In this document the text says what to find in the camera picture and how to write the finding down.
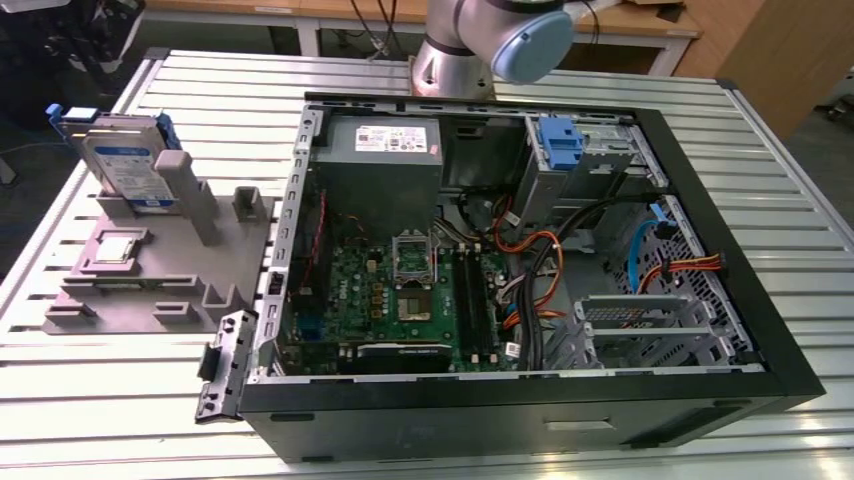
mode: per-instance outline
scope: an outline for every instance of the expansion slot bracket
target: expansion slot bracket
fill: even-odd
[[[258,314],[239,310],[226,315],[219,324],[214,343],[205,346],[199,363],[199,377],[206,381],[197,407],[197,423],[235,422],[241,394],[249,372],[253,337]]]

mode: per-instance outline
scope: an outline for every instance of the red wire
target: red wire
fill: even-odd
[[[321,234],[323,233],[323,222],[326,220],[326,190],[321,192],[321,220],[318,222],[318,230],[315,232],[315,240],[311,245],[311,258],[309,259],[309,267],[306,268],[306,275],[303,275],[303,282],[299,284],[301,290],[309,283],[309,277],[315,265],[315,258],[318,257],[318,248],[321,246]]]
[[[710,262],[708,264],[697,264],[697,265],[673,265],[670,267],[670,273],[682,272],[685,270],[696,270],[696,271],[718,271],[721,270],[721,262]],[[658,265],[644,277],[644,281],[641,282],[641,286],[638,287],[638,293],[645,293],[646,289],[653,283],[656,277],[658,277],[662,273],[662,266]]]

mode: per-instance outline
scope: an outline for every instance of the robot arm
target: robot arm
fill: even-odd
[[[562,0],[432,0],[428,36],[413,65],[417,95],[486,98],[493,73],[540,80],[573,45]]]

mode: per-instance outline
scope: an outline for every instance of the green circuit board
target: green circuit board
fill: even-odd
[[[425,257],[418,251],[399,252],[401,263],[421,268]],[[310,374],[334,373],[331,355],[337,345],[363,342],[438,343],[454,349],[454,371],[502,371],[509,367],[500,355],[498,363],[489,359],[473,363],[462,358],[458,343],[454,299],[453,252],[437,251],[437,281],[430,289],[395,288],[393,282],[391,247],[342,246],[334,251],[329,308],[322,318],[302,317],[297,324],[303,331],[303,365]],[[480,256],[485,275],[498,279],[505,271],[504,256]],[[497,338],[493,306],[488,312]]]

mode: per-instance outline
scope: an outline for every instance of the floor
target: floor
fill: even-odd
[[[210,25],[146,24],[141,28],[135,45],[129,52],[129,65],[150,46],[169,46],[194,50],[242,51],[250,53],[287,53],[294,51],[295,35],[290,29],[271,29]],[[402,40],[405,50],[418,48],[413,39]],[[370,50],[366,39],[342,34],[323,38],[325,54],[361,55]],[[102,103],[85,76],[69,74],[59,81],[67,101],[77,105]],[[51,206],[77,164],[71,149],[57,145],[59,136],[50,129],[38,131],[18,127],[0,115],[0,157],[18,173],[11,186],[0,186],[0,281]],[[23,145],[39,144],[7,152]],[[818,184],[847,221],[854,225],[854,125],[829,122],[814,112],[794,136],[786,142],[801,166]]]
[[[785,143],[843,218],[854,225],[854,122],[832,123],[816,111]]]

